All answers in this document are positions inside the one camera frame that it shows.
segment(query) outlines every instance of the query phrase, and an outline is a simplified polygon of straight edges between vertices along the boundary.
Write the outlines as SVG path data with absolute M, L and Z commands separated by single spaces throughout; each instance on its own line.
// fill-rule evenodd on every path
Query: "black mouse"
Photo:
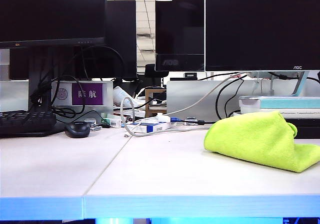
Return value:
M 71 122 L 64 127 L 64 131 L 68 137 L 84 138 L 90 133 L 90 124 L 83 121 Z

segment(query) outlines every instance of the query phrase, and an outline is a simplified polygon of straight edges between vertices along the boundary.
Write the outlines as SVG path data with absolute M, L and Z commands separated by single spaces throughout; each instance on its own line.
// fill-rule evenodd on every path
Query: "lime green cloth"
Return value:
M 320 161 L 320 146 L 295 144 L 297 128 L 279 111 L 249 113 L 216 122 L 206 150 L 279 169 L 302 172 Z

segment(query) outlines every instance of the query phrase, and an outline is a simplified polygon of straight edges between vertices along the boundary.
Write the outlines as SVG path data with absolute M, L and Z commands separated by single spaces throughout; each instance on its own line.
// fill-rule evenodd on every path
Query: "keyboard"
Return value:
M 0 135 L 48 131 L 56 122 L 56 115 L 52 112 L 0 112 Z

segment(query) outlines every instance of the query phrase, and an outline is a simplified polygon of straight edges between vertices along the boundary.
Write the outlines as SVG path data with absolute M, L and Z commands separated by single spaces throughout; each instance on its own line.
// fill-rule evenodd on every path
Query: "white desk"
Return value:
M 232 159 L 205 151 L 205 133 L 1 139 L 0 219 L 320 216 L 320 163 Z
M 0 219 L 82 219 L 83 196 L 128 142 L 123 135 L 0 139 Z
M 205 133 L 132 138 L 84 197 L 85 216 L 320 216 L 320 163 L 298 174 L 229 158 L 204 150 Z

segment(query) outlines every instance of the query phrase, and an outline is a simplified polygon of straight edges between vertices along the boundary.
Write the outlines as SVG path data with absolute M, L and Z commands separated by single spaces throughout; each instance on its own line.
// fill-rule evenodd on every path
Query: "purple sign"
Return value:
M 86 105 L 103 105 L 102 85 L 99 83 L 81 83 Z M 77 83 L 72 84 L 72 105 L 83 104 L 83 94 Z

